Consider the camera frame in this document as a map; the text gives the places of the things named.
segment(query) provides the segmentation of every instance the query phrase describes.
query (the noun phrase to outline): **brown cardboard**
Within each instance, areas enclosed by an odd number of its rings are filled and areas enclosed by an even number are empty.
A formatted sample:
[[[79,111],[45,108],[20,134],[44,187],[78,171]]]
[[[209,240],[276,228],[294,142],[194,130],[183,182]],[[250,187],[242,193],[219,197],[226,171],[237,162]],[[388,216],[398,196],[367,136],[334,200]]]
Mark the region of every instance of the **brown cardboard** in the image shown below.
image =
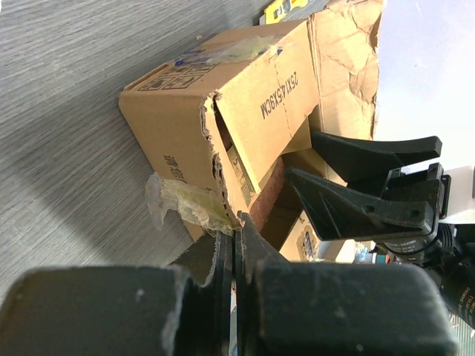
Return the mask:
[[[286,208],[276,203],[261,231],[262,237],[280,251],[300,214],[301,209]]]
[[[119,99],[153,169],[222,195],[232,225],[317,103],[306,21],[221,33]]]
[[[289,261],[312,262],[319,244],[320,240],[313,231],[307,214],[302,211],[291,227],[280,253]]]
[[[272,170],[269,170],[269,174],[264,177],[266,181],[261,180],[262,192],[252,203],[249,211],[249,215],[258,231],[261,231],[266,225],[274,204],[282,191],[285,183],[284,169],[284,161],[279,158]]]
[[[352,263],[355,259],[355,240],[332,241],[330,251],[323,253],[323,261],[337,263]]]
[[[310,147],[312,147],[312,141],[310,139],[309,119],[307,117],[302,126],[297,130],[287,147],[285,147],[282,154],[299,152]]]
[[[319,112],[309,118],[312,129],[359,139],[373,136],[383,2],[330,0],[325,10],[310,16],[320,90]]]

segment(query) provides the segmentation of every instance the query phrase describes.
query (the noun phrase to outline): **torn cardboard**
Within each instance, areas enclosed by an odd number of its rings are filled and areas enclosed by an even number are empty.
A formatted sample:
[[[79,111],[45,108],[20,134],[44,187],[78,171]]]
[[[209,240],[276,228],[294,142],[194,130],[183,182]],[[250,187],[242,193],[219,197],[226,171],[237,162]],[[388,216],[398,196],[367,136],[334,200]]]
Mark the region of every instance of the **torn cardboard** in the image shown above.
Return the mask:
[[[317,104],[306,21],[221,33],[119,99],[153,169],[219,194],[231,225]],[[195,240],[203,233],[186,227]]]
[[[318,80],[318,110],[310,130],[354,139],[372,139],[379,83],[378,36],[383,0],[332,0],[309,18],[313,64]],[[292,164],[344,184],[308,147],[286,155]]]
[[[148,210],[155,226],[163,229],[168,210],[177,211],[183,220],[202,226],[215,236],[216,233],[232,236],[239,225],[232,225],[226,216],[221,195],[215,191],[194,187],[175,179],[163,179],[157,172],[145,186]]]

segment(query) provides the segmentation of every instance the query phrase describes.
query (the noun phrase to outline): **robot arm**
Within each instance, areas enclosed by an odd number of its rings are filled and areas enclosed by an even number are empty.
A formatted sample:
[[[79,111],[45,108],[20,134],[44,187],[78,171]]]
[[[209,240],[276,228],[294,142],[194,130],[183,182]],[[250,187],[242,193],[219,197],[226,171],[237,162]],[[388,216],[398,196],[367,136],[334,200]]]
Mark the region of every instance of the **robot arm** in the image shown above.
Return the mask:
[[[475,327],[474,167],[444,172],[437,137],[405,142],[345,139],[321,132],[312,146],[347,187],[296,168],[286,177],[323,241],[373,240],[403,263],[423,268],[446,305]]]
[[[233,279],[238,355],[456,355],[420,268],[291,263],[240,218],[204,284],[181,266],[30,271],[0,308],[0,355],[227,356]]]

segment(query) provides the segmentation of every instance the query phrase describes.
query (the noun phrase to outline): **wood grain floor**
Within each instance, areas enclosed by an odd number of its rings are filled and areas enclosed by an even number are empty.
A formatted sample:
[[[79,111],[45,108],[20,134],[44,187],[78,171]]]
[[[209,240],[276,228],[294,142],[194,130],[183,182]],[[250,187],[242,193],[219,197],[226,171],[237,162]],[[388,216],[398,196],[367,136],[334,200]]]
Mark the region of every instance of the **wood grain floor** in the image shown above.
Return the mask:
[[[190,246],[176,214],[164,231],[151,223],[152,170],[117,97],[198,35],[256,23],[267,3],[3,0],[0,299],[29,268],[161,266]]]

